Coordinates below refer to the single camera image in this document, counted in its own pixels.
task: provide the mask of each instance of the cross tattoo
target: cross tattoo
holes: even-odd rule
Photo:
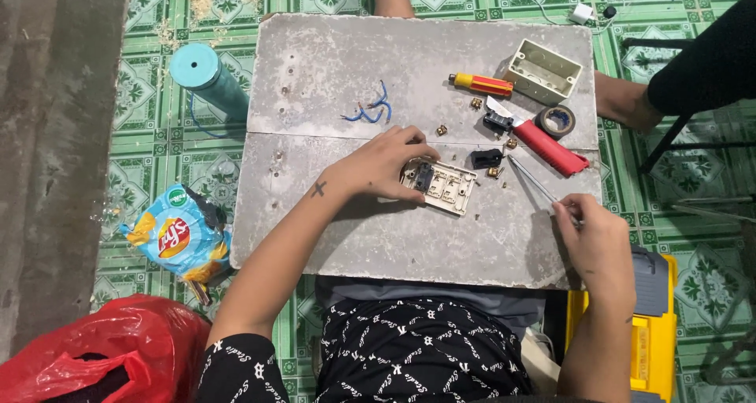
[[[320,184],[316,182],[316,183],[315,183],[315,192],[313,192],[313,193],[312,193],[312,195],[310,195],[310,197],[312,198],[312,197],[313,197],[313,196],[315,196],[316,194],[319,194],[319,195],[321,195],[321,196],[325,195],[325,194],[323,193],[323,187],[324,187],[325,185],[327,185],[327,184],[328,184],[328,182],[327,182],[327,181],[324,181],[323,183],[320,183]]]

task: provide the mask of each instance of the table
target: table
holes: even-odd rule
[[[441,160],[471,168],[472,150],[502,148],[483,127],[475,96],[449,85],[450,73],[500,76],[523,38],[584,66],[563,104],[578,119],[560,143],[591,166],[563,178],[524,147],[511,151],[555,196],[601,197],[591,31],[514,22],[405,20],[283,13],[259,30],[247,136],[237,196],[232,265],[308,190],[323,168],[393,125],[419,127]],[[393,117],[347,122],[357,102],[388,89]],[[504,106],[525,118],[543,109],[514,94]],[[440,124],[448,134],[437,136]],[[548,201],[506,161],[498,180],[478,171],[459,217],[432,207],[355,198],[326,229],[305,273],[504,287],[579,287],[567,274]]]

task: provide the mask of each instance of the chip bag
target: chip bag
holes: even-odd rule
[[[207,283],[230,267],[231,234],[215,206],[184,185],[169,187],[133,227],[121,224],[120,230],[148,259],[185,281]]]

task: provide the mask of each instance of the hand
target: hand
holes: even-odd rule
[[[635,306],[635,273],[628,223],[587,194],[570,194],[553,204],[572,265],[585,282],[591,299]],[[570,214],[582,219],[578,230]]]
[[[344,159],[326,169],[328,176],[341,177],[352,194],[371,194],[392,200],[424,203],[419,190],[399,183],[402,167],[412,158],[430,157],[439,153],[428,146],[425,135],[415,126],[391,127]]]

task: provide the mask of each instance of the concrete wall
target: concrete wall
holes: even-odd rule
[[[0,361],[89,311],[127,0],[0,0]]]

